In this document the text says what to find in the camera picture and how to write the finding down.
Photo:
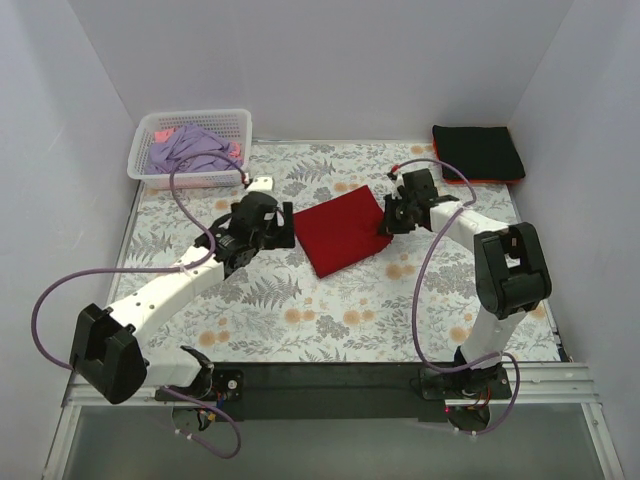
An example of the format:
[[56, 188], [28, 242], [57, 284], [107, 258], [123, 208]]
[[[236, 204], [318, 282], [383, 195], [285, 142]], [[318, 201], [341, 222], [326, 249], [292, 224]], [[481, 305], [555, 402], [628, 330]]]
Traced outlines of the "red t shirt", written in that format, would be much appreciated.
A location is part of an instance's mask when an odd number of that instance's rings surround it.
[[383, 211], [367, 186], [294, 214], [294, 230], [320, 279], [384, 250]]

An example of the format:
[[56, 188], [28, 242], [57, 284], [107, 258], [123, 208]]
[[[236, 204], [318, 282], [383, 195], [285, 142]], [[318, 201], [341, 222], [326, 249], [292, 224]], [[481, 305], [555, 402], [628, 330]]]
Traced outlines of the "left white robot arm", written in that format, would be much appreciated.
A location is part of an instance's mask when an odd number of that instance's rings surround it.
[[295, 245], [293, 205], [250, 192], [229, 213], [203, 229], [171, 267], [133, 294], [78, 315], [70, 365], [111, 404], [129, 400], [140, 388], [169, 386], [193, 400], [213, 389], [214, 364], [193, 347], [154, 367], [142, 348], [174, 315], [201, 293], [247, 266], [262, 250]]

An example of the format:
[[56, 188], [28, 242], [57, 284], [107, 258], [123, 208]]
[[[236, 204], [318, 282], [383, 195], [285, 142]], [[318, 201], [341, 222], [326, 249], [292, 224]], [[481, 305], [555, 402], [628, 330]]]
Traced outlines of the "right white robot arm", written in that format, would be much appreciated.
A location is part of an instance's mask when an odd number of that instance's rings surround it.
[[[475, 191], [470, 192], [470, 200], [463, 202], [440, 194], [429, 169], [403, 173], [402, 167], [394, 166], [387, 173], [395, 192], [384, 197], [379, 232], [393, 236], [420, 227], [436, 235], [414, 287], [411, 306], [414, 348], [425, 367], [452, 375], [453, 387], [460, 395], [475, 397], [488, 386], [486, 370], [501, 363], [516, 327], [551, 294], [552, 282], [539, 236], [530, 223], [508, 224], [475, 211]], [[473, 254], [476, 296], [480, 302], [472, 331], [451, 366], [438, 366], [427, 359], [420, 346], [417, 322], [423, 279], [444, 237]]]

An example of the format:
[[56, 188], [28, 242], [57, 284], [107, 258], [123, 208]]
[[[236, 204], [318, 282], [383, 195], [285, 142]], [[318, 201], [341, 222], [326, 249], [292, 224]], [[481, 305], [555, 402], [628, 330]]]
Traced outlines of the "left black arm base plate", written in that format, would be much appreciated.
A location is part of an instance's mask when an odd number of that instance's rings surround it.
[[244, 373], [238, 369], [219, 369], [205, 374], [203, 401], [224, 405], [242, 399]]

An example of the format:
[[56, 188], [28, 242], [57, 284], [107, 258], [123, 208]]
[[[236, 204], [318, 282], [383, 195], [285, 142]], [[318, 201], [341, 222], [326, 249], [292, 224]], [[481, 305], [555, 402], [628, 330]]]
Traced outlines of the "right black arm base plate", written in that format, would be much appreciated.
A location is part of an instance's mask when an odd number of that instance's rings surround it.
[[501, 363], [488, 369], [451, 374], [423, 368], [409, 383], [422, 399], [442, 403], [446, 421], [469, 434], [478, 434], [489, 427], [492, 400], [511, 401], [514, 393]]

